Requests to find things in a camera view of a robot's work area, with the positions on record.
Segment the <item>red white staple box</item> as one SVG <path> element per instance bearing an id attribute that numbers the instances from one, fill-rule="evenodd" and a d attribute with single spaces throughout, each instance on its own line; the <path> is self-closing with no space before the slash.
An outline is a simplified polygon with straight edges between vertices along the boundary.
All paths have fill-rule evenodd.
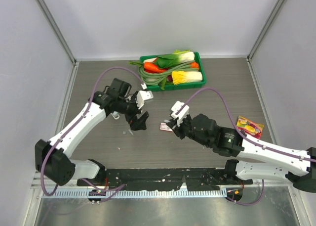
<path id="1" fill-rule="evenodd" d="M 173 130 L 166 123 L 160 123 L 159 130 L 166 131 L 166 132 L 173 132 Z"/>

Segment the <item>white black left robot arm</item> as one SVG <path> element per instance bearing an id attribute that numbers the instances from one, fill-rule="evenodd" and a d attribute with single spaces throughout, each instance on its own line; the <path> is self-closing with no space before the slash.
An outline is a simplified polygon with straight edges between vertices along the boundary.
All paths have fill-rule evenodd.
<path id="1" fill-rule="evenodd" d="M 132 131 L 145 130 L 148 112 L 142 108 L 153 94 L 142 84 L 142 90 L 130 94 L 131 84 L 113 79 L 103 91 L 95 91 L 83 110 L 50 140 L 35 144 L 35 167 L 58 186 L 77 180 L 78 185 L 105 183 L 106 168 L 93 159 L 72 160 L 71 156 L 81 141 L 100 122 L 117 112 L 125 116 Z"/>

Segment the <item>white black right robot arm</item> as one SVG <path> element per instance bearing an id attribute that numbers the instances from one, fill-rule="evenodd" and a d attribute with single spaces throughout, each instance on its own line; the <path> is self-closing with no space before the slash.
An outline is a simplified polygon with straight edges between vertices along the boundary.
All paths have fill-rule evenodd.
<path id="1" fill-rule="evenodd" d="M 203 114 L 183 120 L 170 119 L 167 126 L 180 139 L 189 138 L 224 157 L 254 159 L 257 163 L 228 160 L 223 178 L 229 184 L 264 179 L 292 183 L 304 192 L 316 191 L 316 149 L 289 149 L 256 139 L 236 129 L 221 127 Z"/>

